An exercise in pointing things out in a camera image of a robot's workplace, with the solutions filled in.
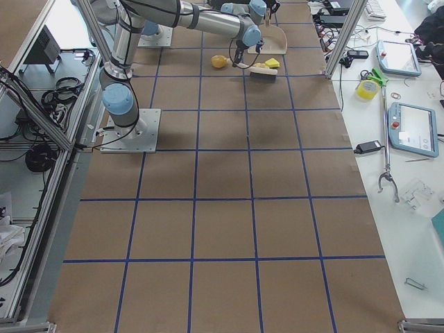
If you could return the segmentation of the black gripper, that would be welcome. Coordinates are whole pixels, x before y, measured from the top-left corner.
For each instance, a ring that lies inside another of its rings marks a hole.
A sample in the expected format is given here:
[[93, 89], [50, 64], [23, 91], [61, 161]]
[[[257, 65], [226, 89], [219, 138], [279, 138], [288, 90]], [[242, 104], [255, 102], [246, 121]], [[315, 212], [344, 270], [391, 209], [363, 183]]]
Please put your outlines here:
[[266, 0], [266, 7], [269, 9], [270, 14], [276, 13], [280, 8], [279, 0]]
[[236, 40], [235, 44], [237, 48], [234, 54], [234, 59], [231, 60], [232, 66], [238, 68], [251, 68], [255, 64], [257, 58], [259, 57], [259, 54], [261, 53], [264, 41], [260, 40], [258, 43], [256, 43], [255, 45], [256, 56], [250, 65], [245, 65], [242, 62], [244, 57], [244, 51], [248, 49], [248, 46], [246, 46], [241, 40]]

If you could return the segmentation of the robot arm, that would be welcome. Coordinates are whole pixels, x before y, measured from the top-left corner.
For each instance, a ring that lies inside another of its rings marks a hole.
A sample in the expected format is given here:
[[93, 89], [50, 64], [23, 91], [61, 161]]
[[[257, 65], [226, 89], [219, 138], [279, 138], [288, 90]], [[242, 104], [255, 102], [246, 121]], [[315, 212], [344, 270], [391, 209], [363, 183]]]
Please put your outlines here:
[[234, 15], [249, 15], [256, 24], [261, 24], [270, 20], [280, 6], [280, 1], [222, 1], [216, 9]]
[[146, 133], [131, 85], [139, 47], [170, 46], [173, 28], [183, 27], [234, 40], [234, 64], [262, 41], [259, 24], [266, 14], [264, 1], [223, 3], [219, 9], [186, 1], [76, 1], [93, 41], [103, 58], [99, 80], [102, 102], [114, 124], [112, 143], [133, 143]]

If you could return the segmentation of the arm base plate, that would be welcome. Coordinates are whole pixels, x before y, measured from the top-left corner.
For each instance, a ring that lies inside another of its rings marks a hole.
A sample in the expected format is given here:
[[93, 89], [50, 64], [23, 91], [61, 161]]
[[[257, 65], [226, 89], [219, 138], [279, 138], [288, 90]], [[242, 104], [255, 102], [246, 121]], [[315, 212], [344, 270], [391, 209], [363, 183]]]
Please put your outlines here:
[[171, 46], [173, 29], [167, 26], [146, 22], [139, 39], [138, 47], [160, 48]]
[[160, 125], [161, 109], [140, 109], [139, 121], [132, 130], [114, 125], [111, 116], [107, 126], [112, 130], [105, 131], [99, 147], [102, 153], [154, 153]]

